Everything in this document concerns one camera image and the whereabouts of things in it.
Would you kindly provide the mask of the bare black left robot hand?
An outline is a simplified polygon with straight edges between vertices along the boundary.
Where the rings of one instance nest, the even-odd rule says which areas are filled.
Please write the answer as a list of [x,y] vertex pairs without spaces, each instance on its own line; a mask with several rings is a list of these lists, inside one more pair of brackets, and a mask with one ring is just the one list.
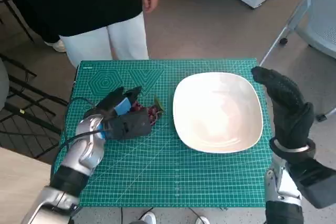
[[108,118],[114,118],[116,116],[127,114],[131,110],[135,101],[137,101],[138,95],[141,91],[141,86],[127,91],[124,90],[124,87],[118,87],[102,99],[96,105],[96,108],[98,112]]

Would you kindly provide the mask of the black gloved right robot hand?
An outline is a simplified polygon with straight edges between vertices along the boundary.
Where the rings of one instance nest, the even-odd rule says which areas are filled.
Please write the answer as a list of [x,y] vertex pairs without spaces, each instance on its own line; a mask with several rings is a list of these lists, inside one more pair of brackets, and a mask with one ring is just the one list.
[[277,71],[254,67],[251,72],[271,98],[277,142],[289,150],[307,146],[314,121],[313,104],[305,101],[295,82]]

